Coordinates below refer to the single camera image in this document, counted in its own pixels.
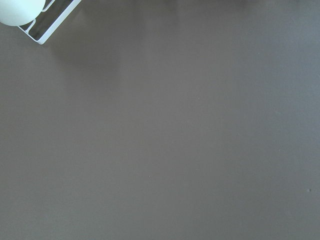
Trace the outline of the white egg-shaped object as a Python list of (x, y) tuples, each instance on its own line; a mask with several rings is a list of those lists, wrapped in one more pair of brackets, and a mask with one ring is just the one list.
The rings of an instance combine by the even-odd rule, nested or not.
[(21, 26), (34, 20), (43, 10), (45, 0), (0, 0), (0, 22)]

